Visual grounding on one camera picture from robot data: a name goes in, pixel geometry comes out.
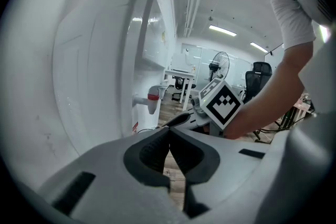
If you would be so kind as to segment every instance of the forearm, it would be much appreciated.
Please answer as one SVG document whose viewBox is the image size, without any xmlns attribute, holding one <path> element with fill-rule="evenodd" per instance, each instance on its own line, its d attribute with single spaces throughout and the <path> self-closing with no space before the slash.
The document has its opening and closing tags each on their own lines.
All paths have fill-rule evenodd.
<svg viewBox="0 0 336 224">
<path fill-rule="evenodd" d="M 304 90 L 298 72 L 293 66 L 282 62 L 262 91 L 238 112 L 226 128 L 225 135 L 238 138 L 284 115 Z"/>
</svg>

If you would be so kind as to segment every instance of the white ceiling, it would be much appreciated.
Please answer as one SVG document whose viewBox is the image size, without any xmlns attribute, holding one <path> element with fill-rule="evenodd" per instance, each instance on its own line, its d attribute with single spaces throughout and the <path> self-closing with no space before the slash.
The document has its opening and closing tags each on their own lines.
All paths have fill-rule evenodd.
<svg viewBox="0 0 336 224">
<path fill-rule="evenodd" d="M 176 20 L 179 24 L 178 36 L 182 37 L 187 0 L 174 0 L 174 3 Z M 208 20 L 210 16 L 213 18 L 212 22 Z M 210 30 L 210 24 L 230 30 L 237 36 L 232 37 Z M 267 51 L 282 44 L 280 27 L 270 0 L 201 0 L 191 37 L 234 46 L 253 55 L 265 53 L 251 46 L 251 42 L 264 47 Z"/>
</svg>

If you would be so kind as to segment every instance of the person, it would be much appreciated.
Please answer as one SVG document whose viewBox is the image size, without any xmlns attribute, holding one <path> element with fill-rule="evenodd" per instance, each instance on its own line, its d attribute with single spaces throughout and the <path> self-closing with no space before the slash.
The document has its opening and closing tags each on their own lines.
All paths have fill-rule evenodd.
<svg viewBox="0 0 336 224">
<path fill-rule="evenodd" d="M 285 47 L 284 57 L 261 92 L 245 104 L 224 130 L 236 139 L 258 130 L 283 116 L 300 98 L 304 86 L 300 70 L 313 55 L 315 35 L 312 19 L 331 26 L 330 10 L 317 0 L 271 0 Z"/>
</svg>

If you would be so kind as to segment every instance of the white cube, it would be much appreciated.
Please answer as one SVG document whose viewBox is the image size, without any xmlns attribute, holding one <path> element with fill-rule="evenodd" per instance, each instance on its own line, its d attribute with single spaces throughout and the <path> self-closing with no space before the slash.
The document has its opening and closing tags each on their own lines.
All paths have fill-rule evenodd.
<svg viewBox="0 0 336 224">
<path fill-rule="evenodd" d="M 201 109 L 222 130 L 243 106 L 242 101 L 225 80 L 215 78 L 198 94 Z"/>
</svg>

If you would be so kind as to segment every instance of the wooden floor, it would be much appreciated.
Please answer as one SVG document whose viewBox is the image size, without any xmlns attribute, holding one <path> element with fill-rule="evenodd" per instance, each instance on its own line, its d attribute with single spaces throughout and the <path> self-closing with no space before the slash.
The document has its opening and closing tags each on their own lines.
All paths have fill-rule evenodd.
<svg viewBox="0 0 336 224">
<path fill-rule="evenodd" d="M 177 101 L 172 100 L 172 93 L 176 90 L 169 87 L 165 93 L 164 99 L 161 101 L 160 115 L 159 115 L 159 126 L 164 125 L 166 122 L 174 118 L 176 114 L 182 112 L 183 102 L 180 104 Z M 190 100 L 188 102 L 187 109 L 192 108 Z M 266 129 L 277 129 L 275 124 L 265 127 Z M 263 134 L 260 133 L 260 138 L 264 142 L 270 142 L 273 139 L 273 134 Z M 239 140 L 254 142 L 256 139 L 253 133 L 248 133 L 244 137 L 239 138 Z M 168 153 L 164 164 L 163 174 L 168 176 L 171 180 L 171 192 L 170 196 L 175 201 L 177 206 L 182 210 L 184 201 L 184 189 L 185 189 L 185 177 L 183 176 L 181 170 L 179 169 L 176 161 L 174 160 L 171 152 Z"/>
</svg>

